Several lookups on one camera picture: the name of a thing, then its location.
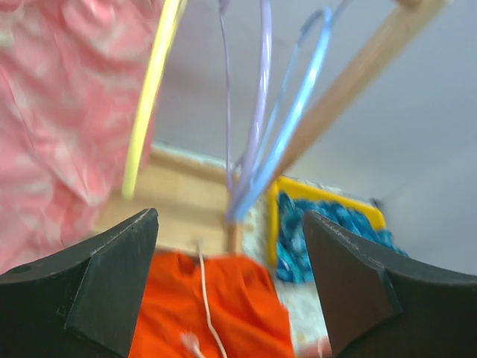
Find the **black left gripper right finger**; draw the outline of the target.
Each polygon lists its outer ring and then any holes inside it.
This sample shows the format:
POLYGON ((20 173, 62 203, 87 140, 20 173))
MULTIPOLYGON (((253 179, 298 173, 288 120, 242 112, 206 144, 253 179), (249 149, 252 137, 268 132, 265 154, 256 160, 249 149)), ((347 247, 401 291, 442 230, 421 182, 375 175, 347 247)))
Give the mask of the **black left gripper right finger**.
POLYGON ((309 211, 304 235, 334 357, 474 357, 476 277, 309 211))

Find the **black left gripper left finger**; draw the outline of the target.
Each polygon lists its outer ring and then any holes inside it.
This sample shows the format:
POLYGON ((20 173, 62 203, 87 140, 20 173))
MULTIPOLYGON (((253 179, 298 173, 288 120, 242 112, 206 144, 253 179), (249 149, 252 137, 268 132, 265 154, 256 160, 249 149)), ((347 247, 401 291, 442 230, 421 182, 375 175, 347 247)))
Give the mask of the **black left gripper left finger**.
POLYGON ((2 357, 127 357, 159 230, 146 209, 1 275, 2 357))

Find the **orange shorts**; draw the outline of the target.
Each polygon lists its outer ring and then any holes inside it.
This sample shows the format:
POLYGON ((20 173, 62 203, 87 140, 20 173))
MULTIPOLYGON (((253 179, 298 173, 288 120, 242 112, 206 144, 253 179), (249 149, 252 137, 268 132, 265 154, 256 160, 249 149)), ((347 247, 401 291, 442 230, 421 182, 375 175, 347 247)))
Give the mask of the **orange shorts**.
POLYGON ((192 357, 182 337, 220 357, 212 325, 229 357, 294 357, 288 310, 268 270, 244 256, 197 260, 156 254, 130 349, 131 357, 192 357))

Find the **yellow hanger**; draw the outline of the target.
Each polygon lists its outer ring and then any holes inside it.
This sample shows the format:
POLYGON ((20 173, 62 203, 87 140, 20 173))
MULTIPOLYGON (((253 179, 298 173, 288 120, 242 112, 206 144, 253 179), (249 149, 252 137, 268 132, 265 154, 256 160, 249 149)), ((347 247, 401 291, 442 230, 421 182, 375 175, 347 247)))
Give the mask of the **yellow hanger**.
POLYGON ((186 4, 186 1, 168 0, 162 7, 127 151, 121 187, 121 196, 126 200, 134 196, 149 121, 186 4))

